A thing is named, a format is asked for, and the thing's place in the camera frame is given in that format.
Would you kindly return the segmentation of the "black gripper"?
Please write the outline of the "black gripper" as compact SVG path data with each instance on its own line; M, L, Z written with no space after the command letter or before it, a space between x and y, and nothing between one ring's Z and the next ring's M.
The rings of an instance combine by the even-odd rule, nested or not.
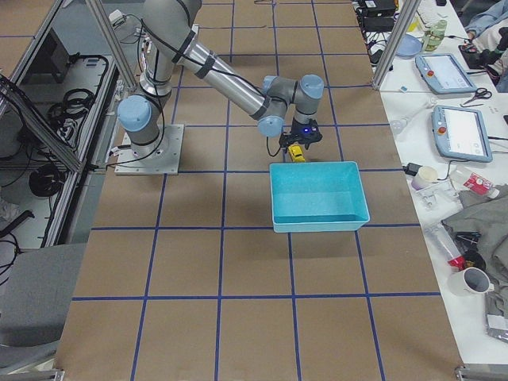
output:
M281 133L279 146L288 148L292 144L303 144L305 148L308 148L311 144L321 141L321 139L322 134L314 119L309 119L307 123L301 123L293 119L290 132Z

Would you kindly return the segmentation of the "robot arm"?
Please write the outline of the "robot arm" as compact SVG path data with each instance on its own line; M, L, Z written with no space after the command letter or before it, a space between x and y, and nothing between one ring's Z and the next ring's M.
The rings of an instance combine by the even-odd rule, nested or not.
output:
M257 122L262 135L278 137L280 148L295 143L309 147L320 141L315 117L324 91L321 77L304 75L296 80L268 75L256 87L198 41L193 24L201 7L200 1L144 3L140 23L151 51L144 59L137 91L117 110L137 160L156 156L167 141L157 119L171 96L170 80L177 65L240 107Z

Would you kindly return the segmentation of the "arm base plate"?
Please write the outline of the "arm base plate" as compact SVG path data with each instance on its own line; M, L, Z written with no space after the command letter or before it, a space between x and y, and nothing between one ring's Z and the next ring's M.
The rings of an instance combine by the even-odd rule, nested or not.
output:
M160 136L155 142L139 146L132 144L128 133L124 133L122 149L115 166L116 175L177 175L183 142L184 125L158 124Z

